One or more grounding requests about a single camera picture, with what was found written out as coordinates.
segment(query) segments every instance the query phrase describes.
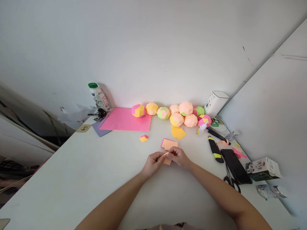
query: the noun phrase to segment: modular origami polyhedron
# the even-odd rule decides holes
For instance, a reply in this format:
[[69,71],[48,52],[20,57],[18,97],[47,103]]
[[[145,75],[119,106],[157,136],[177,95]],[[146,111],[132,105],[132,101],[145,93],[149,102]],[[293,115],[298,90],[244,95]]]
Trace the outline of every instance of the modular origami polyhedron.
[[158,106],[157,106],[157,104],[156,103],[153,103],[153,102],[151,102],[151,103],[148,103],[147,105],[146,105],[146,111],[147,111],[147,113],[149,114],[149,115],[155,115],[156,113],[157,113],[157,111],[158,111]]
[[174,113],[170,116],[169,121],[172,126],[179,127],[184,122],[184,118],[180,113]]
[[198,118],[197,118],[198,122],[197,122],[197,125],[200,127],[201,125],[205,124],[206,122],[207,123],[207,128],[211,125],[211,118],[208,116],[208,115],[200,115]]
[[160,107],[158,109],[157,115],[161,120],[167,120],[170,116],[170,111],[166,107]]
[[201,106],[195,106],[193,110],[193,114],[197,117],[205,114],[205,109]]
[[185,125],[189,128],[192,128],[197,125],[197,116],[190,114],[185,117]]
[[188,116],[193,113],[193,105],[190,102],[183,102],[179,105],[179,113]]
[[132,111],[132,115],[135,117],[145,116],[145,108],[141,104],[134,105],[131,111]]
[[179,113],[179,105],[171,105],[169,110],[171,114]]

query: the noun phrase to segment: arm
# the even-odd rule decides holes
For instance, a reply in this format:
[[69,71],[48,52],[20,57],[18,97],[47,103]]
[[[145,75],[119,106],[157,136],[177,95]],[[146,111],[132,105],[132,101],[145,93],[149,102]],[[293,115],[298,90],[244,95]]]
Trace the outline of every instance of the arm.
[[117,229],[142,185],[158,171],[165,158],[162,152],[149,155],[142,171],[94,208],[75,230]]
[[257,209],[228,183],[193,163],[182,149],[172,147],[169,153],[173,154],[167,154],[167,157],[188,170],[201,183],[231,216],[239,230],[272,230]]

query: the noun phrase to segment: small jar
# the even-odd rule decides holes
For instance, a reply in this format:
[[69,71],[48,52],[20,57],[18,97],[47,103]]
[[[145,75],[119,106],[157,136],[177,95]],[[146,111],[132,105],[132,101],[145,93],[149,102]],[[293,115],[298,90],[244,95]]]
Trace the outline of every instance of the small jar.
[[262,196],[265,200],[272,198],[287,198],[285,195],[287,192],[281,186],[269,186],[267,184],[256,185],[257,192],[260,196]]
[[229,142],[232,142],[239,134],[239,131],[232,131],[232,133],[229,133],[225,136],[225,139],[227,139]]

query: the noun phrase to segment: green bottle cap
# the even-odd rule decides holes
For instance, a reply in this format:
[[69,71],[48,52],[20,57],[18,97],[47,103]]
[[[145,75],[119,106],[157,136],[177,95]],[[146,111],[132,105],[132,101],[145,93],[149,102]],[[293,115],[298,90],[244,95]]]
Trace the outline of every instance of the green bottle cap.
[[89,87],[90,88],[98,88],[98,85],[96,83],[92,82],[92,83],[89,83]]

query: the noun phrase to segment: green origami ball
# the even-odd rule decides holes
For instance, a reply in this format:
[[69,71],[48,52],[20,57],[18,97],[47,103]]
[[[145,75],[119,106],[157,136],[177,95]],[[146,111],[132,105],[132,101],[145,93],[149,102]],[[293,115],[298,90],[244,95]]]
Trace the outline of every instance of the green origami ball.
[[194,107],[193,114],[197,117],[199,117],[200,115],[204,115],[205,109],[203,107],[196,106]]
[[161,120],[167,120],[170,116],[170,111],[166,107],[160,107],[158,109],[157,115]]

